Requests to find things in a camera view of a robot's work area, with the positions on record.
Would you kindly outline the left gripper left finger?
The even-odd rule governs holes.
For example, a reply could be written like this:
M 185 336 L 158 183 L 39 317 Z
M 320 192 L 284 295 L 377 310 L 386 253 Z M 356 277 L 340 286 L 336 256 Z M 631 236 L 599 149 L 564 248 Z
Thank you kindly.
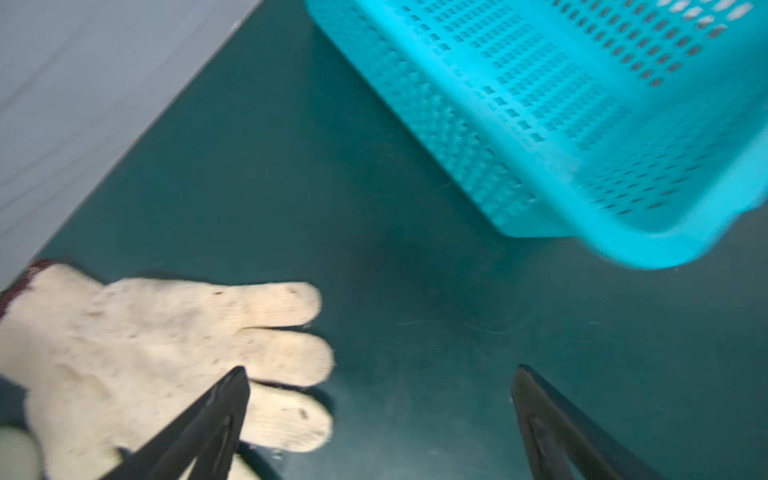
M 225 479 L 240 441 L 250 396 L 237 366 L 141 449 L 104 475 L 119 479 Z

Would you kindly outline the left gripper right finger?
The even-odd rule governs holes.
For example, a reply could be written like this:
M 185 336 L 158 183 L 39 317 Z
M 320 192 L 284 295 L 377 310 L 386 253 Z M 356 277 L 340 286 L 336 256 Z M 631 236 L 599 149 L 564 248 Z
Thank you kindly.
M 572 479 L 573 469 L 585 479 L 662 477 L 530 366 L 518 366 L 511 397 L 535 479 Z

